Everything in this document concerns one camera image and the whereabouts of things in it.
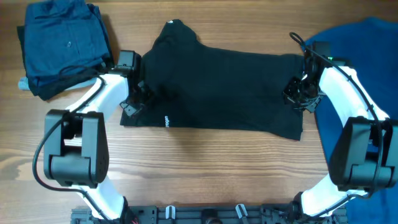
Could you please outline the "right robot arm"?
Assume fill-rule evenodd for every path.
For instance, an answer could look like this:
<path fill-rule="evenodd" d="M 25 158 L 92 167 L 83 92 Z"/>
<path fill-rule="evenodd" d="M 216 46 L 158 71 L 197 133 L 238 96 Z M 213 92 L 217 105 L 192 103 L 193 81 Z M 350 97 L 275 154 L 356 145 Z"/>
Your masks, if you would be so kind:
<path fill-rule="evenodd" d="M 368 95 L 349 60 L 334 58 L 327 42 L 304 48 L 302 78 L 283 91 L 296 110 L 314 112 L 327 97 L 343 126 L 328 159 L 328 174 L 289 205 L 289 222 L 315 223 L 354 198 L 370 198 L 397 183 L 397 120 L 391 119 Z"/>

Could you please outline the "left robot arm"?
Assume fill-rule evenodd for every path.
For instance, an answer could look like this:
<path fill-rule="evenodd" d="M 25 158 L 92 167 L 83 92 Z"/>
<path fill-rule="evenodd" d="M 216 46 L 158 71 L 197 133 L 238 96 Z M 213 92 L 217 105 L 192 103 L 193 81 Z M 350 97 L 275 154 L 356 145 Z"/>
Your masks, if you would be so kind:
<path fill-rule="evenodd" d="M 96 83 L 65 110 L 45 116 L 45 136 L 37 148 L 43 154 L 44 175 L 58 186 L 47 189 L 74 192 L 87 204 L 87 217 L 74 212 L 72 223 L 137 223 L 128 202 L 108 177 L 109 149 L 106 120 L 118 108 L 127 118 L 142 113 L 152 94 L 139 76 L 141 56 L 122 50 L 117 64 L 94 72 Z"/>

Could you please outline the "black t-shirt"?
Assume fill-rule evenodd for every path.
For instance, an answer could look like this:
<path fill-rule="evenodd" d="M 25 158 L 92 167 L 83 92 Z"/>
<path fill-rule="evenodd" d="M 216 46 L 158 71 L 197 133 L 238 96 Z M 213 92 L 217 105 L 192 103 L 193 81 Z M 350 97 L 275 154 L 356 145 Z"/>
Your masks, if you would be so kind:
<path fill-rule="evenodd" d="M 264 131 L 299 140 L 303 114 L 284 101 L 303 57 L 216 49 L 182 21 L 167 22 L 143 56 L 140 76 L 152 92 L 141 113 L 122 126 Z"/>

